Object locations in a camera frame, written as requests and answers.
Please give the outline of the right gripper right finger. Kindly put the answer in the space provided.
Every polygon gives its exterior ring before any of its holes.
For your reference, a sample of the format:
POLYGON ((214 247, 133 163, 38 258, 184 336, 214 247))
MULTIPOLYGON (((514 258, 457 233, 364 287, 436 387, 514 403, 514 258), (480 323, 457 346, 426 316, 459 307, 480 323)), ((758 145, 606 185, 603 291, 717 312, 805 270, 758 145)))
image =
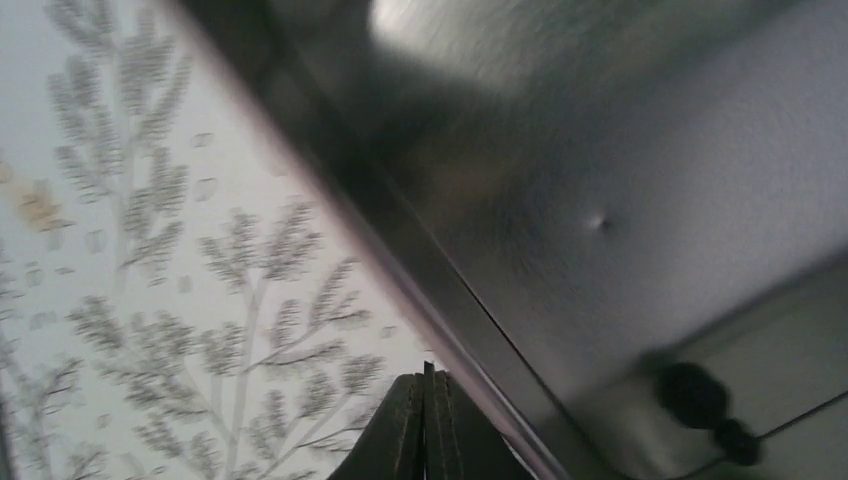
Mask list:
POLYGON ((427 479, 521 480, 533 475, 500 432, 445 370, 424 364, 427 479))

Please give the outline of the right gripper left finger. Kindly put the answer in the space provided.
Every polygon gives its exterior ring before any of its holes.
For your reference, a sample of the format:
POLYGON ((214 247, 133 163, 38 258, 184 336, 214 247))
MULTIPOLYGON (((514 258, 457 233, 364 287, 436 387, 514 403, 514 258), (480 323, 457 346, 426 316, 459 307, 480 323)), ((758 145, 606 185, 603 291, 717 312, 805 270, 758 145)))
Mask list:
POLYGON ((422 374, 397 377, 329 480, 422 480, 423 393, 422 374))

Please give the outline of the metal tin of chess pieces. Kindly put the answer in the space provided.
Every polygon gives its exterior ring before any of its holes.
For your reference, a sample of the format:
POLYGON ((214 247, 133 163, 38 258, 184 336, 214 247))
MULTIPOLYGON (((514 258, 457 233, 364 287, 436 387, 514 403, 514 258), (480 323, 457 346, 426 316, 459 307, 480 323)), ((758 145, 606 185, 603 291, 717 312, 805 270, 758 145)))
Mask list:
POLYGON ((845 2, 181 9, 532 478, 846 477, 845 2))

